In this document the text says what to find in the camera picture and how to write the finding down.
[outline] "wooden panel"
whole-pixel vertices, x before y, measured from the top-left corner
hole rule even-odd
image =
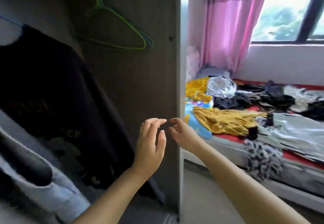
[[[75,29],[100,40],[140,46],[136,35],[115,16],[102,12],[86,26],[84,13],[95,0],[65,0]],[[86,62],[122,116],[135,142],[145,119],[177,116],[176,0],[104,0],[150,35],[153,50],[108,51],[81,44]],[[167,204],[178,212],[179,151],[168,136],[155,175]]]

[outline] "right hand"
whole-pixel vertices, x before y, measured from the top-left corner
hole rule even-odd
[[[172,118],[170,122],[174,126],[169,128],[169,132],[181,148],[196,154],[197,150],[205,144],[194,129],[180,118]]]

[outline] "bed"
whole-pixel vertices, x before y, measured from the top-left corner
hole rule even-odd
[[[298,86],[313,90],[324,89],[319,86]],[[242,139],[227,134],[213,134],[209,139],[203,139],[244,169],[248,153],[244,149]],[[184,150],[183,153],[184,159],[204,166],[203,162],[192,153]],[[282,162],[284,169],[281,175],[272,174],[271,180],[266,180],[262,184],[281,198],[324,213],[324,164],[307,160],[286,150],[283,151]]]

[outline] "window frame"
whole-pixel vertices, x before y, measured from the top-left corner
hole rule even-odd
[[[324,34],[320,35],[323,39],[308,40],[315,29],[319,18],[323,12],[324,0],[310,0],[305,16],[299,26],[299,32],[295,40],[278,41],[252,41],[252,45],[314,45],[324,44]]]

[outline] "curtain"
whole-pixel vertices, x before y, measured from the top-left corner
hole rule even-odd
[[[264,0],[188,0],[188,45],[199,52],[199,68],[234,73],[246,57]]]

